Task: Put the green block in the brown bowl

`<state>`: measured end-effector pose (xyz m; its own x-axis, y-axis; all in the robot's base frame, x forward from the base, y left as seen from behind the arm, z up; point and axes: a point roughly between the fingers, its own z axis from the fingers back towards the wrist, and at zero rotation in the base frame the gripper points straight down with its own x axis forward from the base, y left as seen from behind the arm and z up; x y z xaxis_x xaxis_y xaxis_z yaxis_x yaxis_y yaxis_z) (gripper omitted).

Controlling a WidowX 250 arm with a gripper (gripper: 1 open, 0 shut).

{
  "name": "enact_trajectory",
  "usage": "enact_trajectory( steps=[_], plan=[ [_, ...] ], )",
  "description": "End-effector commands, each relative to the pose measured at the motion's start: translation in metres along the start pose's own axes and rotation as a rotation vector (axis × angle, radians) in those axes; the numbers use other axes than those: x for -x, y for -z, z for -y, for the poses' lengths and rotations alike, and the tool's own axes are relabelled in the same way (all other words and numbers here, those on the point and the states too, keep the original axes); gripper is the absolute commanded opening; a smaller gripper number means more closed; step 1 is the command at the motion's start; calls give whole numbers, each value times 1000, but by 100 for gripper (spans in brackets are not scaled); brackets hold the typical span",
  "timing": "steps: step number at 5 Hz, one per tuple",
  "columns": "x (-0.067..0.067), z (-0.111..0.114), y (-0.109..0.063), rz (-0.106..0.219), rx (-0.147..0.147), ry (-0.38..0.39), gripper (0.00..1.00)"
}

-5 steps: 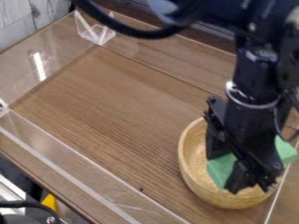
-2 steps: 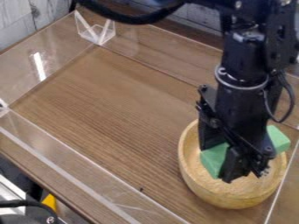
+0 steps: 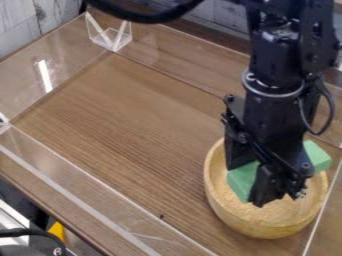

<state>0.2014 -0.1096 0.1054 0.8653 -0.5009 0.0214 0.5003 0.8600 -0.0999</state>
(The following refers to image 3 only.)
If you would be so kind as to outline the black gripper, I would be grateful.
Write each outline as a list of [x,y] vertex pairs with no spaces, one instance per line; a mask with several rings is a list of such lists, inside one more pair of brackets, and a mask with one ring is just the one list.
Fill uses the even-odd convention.
[[318,93],[307,91],[288,98],[247,93],[244,99],[228,94],[223,102],[227,170],[259,162],[248,201],[262,208],[284,195],[292,200],[303,198],[306,179],[314,175],[303,136],[314,121]]

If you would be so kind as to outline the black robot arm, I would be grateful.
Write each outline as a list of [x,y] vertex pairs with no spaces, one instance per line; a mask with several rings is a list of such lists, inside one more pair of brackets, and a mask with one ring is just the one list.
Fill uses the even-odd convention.
[[256,164],[247,201],[262,207],[298,198],[318,171],[303,137],[322,135],[334,120],[323,72],[335,65],[341,42],[334,0],[230,1],[244,6],[251,53],[246,96],[223,98],[226,166],[235,171]]

